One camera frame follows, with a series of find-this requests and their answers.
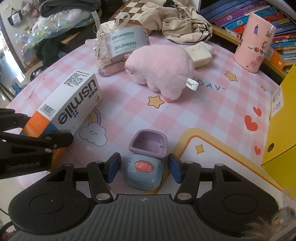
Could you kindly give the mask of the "pearl ribbon hair bow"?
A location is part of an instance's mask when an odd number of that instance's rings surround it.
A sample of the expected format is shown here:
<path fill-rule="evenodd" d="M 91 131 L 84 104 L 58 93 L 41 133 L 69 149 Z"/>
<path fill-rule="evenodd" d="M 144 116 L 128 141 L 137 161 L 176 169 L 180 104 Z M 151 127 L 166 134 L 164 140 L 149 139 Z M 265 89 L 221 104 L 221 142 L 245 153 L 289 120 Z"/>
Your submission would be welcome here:
<path fill-rule="evenodd" d="M 97 59 L 96 66 L 98 69 L 102 69 L 111 62 L 111 51 L 108 47 L 111 34 L 115 33 L 118 29 L 124 28 L 130 20 L 130 15 L 129 13 L 121 12 L 115 17 L 115 20 L 101 24 L 98 13 L 92 11 L 91 14 L 95 22 L 95 27 L 97 28 L 96 38 L 86 40 L 85 44 L 94 45 L 94 56 Z"/>

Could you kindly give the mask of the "pink plush toy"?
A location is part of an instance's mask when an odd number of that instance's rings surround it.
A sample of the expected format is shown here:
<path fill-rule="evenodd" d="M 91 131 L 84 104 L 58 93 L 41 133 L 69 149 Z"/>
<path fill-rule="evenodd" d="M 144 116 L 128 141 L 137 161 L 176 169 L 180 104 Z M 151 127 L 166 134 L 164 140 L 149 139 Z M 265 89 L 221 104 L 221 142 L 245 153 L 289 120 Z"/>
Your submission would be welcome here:
<path fill-rule="evenodd" d="M 131 80 L 160 92 L 167 102 L 177 100 L 188 78 L 194 77 L 194 62 L 182 47 L 148 45 L 133 51 L 125 61 Z"/>

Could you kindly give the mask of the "row of books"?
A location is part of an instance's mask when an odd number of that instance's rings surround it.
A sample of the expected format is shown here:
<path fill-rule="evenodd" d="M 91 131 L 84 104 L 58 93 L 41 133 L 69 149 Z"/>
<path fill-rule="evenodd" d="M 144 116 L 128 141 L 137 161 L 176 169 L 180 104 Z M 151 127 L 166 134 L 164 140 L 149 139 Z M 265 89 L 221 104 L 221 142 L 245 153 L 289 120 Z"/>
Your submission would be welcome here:
<path fill-rule="evenodd" d="M 295 64 L 295 14 L 283 12 L 289 1 L 210 1 L 199 13 L 239 39 L 235 61 L 256 73 L 264 59 L 277 69 Z"/>

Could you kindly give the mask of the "blue purple toy car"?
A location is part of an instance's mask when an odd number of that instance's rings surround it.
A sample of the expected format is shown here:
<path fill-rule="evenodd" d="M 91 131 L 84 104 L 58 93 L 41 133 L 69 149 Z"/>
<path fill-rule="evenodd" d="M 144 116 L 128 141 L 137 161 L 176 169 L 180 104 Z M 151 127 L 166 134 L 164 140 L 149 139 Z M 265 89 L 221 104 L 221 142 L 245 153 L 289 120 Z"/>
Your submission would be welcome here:
<path fill-rule="evenodd" d="M 168 155 L 166 135 L 151 129 L 139 130 L 128 148 L 130 156 L 123 173 L 125 181 L 140 190 L 158 188 Z"/>

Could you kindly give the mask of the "white usmile toothpaste box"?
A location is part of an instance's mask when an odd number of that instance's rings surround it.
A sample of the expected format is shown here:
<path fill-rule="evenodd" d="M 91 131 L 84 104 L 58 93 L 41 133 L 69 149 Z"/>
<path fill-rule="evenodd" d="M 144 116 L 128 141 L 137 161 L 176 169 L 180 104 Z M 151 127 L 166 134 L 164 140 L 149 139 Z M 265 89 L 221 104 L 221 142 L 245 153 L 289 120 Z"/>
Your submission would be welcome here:
<path fill-rule="evenodd" d="M 36 138 L 74 135 L 101 99 L 95 73 L 76 70 L 37 108 L 21 134 Z"/>

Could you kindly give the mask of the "white squishy block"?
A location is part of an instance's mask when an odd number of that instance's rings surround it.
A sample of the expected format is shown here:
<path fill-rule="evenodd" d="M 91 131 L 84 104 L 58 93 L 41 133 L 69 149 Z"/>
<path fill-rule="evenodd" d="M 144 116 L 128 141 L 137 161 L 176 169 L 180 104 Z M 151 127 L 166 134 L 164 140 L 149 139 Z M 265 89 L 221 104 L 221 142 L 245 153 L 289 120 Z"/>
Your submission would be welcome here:
<path fill-rule="evenodd" d="M 185 50 L 191 56 L 195 69 L 208 64 L 214 54 L 214 48 L 205 42 L 186 47 Z"/>

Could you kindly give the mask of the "beige cloth bag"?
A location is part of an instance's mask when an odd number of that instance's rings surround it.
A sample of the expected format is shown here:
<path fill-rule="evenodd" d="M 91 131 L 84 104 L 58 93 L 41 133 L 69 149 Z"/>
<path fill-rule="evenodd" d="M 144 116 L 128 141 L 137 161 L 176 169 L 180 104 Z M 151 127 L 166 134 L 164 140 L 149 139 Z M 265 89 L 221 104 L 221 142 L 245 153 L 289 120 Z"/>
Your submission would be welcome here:
<path fill-rule="evenodd" d="M 138 21 L 178 44 L 206 42 L 212 25 L 188 1 L 144 1 Z"/>

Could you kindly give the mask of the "iridescent plastic bag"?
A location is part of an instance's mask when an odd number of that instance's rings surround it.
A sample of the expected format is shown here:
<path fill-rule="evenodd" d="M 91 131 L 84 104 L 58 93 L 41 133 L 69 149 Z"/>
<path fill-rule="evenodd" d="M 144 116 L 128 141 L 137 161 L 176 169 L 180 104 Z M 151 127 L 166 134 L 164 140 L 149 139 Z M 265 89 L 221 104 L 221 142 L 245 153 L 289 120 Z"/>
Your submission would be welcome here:
<path fill-rule="evenodd" d="M 83 27 L 91 20 L 92 14 L 81 9 L 60 11 L 49 17 L 40 16 L 30 33 L 15 34 L 15 42 L 36 45 L 40 40 L 55 38 L 72 28 Z"/>

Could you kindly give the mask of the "pink utility knife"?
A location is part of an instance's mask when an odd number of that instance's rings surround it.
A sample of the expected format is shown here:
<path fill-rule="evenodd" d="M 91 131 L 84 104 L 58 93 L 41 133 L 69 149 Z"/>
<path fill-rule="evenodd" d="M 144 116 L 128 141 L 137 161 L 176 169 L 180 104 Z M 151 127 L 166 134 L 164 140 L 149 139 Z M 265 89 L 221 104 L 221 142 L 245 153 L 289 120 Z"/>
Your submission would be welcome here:
<path fill-rule="evenodd" d="M 125 61 L 118 61 L 107 66 L 104 66 L 102 69 L 98 70 L 98 73 L 102 77 L 111 76 L 115 73 L 125 70 Z"/>

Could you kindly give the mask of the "yellow cardboard box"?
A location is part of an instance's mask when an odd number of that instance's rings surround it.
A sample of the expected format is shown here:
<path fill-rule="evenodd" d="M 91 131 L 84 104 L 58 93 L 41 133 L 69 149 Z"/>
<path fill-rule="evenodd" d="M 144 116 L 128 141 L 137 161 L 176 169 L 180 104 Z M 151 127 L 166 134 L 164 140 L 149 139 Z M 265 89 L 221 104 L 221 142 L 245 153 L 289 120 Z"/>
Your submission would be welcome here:
<path fill-rule="evenodd" d="M 271 97 L 266 149 L 261 166 L 295 199 L 295 65 Z"/>

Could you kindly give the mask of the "white delipizen tape roll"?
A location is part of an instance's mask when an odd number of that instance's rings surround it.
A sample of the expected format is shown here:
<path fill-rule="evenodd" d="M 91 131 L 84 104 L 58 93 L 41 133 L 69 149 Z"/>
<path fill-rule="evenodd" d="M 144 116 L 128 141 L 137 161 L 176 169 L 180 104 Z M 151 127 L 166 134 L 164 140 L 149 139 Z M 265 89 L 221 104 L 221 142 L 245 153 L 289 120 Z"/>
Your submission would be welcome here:
<path fill-rule="evenodd" d="M 140 26 L 124 27 L 108 34 L 106 38 L 107 56 L 111 61 L 115 61 L 119 57 L 150 44 L 145 28 Z"/>

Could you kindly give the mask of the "pink sticker cylinder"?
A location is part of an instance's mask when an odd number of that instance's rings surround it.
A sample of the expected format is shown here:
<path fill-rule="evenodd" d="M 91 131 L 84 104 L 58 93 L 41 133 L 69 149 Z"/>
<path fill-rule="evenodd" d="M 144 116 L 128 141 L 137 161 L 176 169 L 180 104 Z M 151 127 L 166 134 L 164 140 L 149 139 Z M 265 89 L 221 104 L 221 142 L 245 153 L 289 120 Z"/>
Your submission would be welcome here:
<path fill-rule="evenodd" d="M 251 13 L 235 51 L 235 61 L 245 70 L 256 73 L 262 64 L 276 33 L 276 27 Z"/>

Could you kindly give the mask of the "grey folded clothing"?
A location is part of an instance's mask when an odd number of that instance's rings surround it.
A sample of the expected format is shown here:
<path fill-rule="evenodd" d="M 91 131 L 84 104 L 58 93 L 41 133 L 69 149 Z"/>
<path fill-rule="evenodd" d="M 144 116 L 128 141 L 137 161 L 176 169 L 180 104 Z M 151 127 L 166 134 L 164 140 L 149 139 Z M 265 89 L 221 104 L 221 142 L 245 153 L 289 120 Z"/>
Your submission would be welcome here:
<path fill-rule="evenodd" d="M 45 0 L 39 2 L 40 14 L 43 17 L 49 17 L 52 14 L 69 9 L 95 11 L 101 7 L 100 0 Z"/>

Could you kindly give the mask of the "wooden chess board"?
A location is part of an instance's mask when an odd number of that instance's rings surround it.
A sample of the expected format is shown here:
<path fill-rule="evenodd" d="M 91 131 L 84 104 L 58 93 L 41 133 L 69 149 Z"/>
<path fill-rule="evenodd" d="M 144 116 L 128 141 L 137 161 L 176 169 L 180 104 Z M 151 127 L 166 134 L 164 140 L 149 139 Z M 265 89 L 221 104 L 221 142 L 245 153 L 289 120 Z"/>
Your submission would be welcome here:
<path fill-rule="evenodd" d="M 141 23 L 138 21 L 140 15 L 142 14 L 142 7 L 144 6 L 143 1 L 139 0 L 133 0 L 133 1 L 127 1 L 125 2 L 116 12 L 115 14 L 109 19 L 112 20 L 119 20 L 119 23 L 123 23 L 125 19 L 127 18 L 126 13 L 128 13 L 130 19 L 127 22 L 127 26 L 135 26 L 135 25 L 141 25 Z"/>

